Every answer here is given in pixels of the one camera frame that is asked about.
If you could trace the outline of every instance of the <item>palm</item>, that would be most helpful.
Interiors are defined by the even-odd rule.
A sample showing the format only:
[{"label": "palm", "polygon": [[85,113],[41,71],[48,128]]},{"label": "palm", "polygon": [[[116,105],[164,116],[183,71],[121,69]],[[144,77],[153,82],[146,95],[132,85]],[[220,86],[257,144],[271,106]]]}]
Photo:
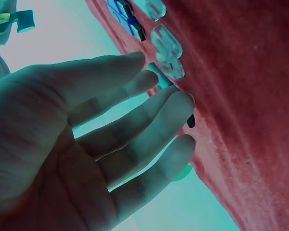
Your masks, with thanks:
[{"label": "palm", "polygon": [[[34,230],[107,230],[118,222],[97,163],[74,140],[70,128],[59,138],[33,185],[23,216],[26,223],[31,220]],[[25,224],[9,222],[10,230],[18,230],[18,225],[26,231]]]},{"label": "palm", "polygon": [[105,56],[34,66],[0,81],[0,230],[109,230],[183,170],[194,152],[189,136],[109,192],[145,167],[190,117],[193,102],[176,88],[73,137],[72,128],[157,83],[152,72],[138,73],[143,63]]}]

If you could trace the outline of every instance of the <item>green object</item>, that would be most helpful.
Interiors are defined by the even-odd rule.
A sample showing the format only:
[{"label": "green object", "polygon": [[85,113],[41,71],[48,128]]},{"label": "green object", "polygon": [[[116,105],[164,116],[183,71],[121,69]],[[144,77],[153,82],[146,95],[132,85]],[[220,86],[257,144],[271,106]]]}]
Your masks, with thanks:
[{"label": "green object", "polygon": [[193,166],[188,165],[188,166],[183,170],[183,172],[181,172],[180,175],[179,175],[175,180],[173,180],[172,182],[182,180],[183,178],[185,178],[185,177],[190,173],[190,171],[191,171],[192,169],[193,169]]}]

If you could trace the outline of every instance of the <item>tag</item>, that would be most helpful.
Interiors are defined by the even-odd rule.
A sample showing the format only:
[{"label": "tag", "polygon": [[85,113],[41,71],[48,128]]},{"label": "tag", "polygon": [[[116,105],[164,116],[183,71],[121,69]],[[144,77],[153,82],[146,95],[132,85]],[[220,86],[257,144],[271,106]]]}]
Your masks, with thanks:
[{"label": "tag", "polygon": [[10,20],[10,13],[0,13],[0,24],[6,23]]}]

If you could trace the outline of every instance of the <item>fingernail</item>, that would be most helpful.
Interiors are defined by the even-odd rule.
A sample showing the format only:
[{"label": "fingernail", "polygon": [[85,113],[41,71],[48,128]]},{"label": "fingernail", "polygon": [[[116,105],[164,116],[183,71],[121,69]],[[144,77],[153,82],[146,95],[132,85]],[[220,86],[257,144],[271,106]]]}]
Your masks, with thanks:
[{"label": "fingernail", "polygon": [[195,98],[192,94],[189,93],[189,95],[192,97],[192,99],[194,100],[194,103],[195,103]]},{"label": "fingernail", "polygon": [[141,52],[141,51],[137,51],[137,52],[133,52],[133,53],[129,53],[127,54],[127,56],[129,56],[130,58],[144,58],[145,55]]}]

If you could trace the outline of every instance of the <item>light blue background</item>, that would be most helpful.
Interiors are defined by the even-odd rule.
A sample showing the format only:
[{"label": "light blue background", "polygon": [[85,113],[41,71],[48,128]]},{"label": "light blue background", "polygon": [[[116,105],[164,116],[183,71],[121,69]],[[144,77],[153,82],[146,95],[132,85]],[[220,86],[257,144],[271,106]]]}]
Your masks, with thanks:
[{"label": "light blue background", "polygon": [[[36,28],[12,35],[1,54],[12,72],[31,64],[52,64],[119,54],[84,0],[18,0],[18,10],[33,9]],[[140,7],[144,0],[134,0]],[[143,94],[78,128],[80,136],[120,118],[148,98]],[[227,211],[194,171],[171,183],[160,195],[114,231],[237,231]]]}]

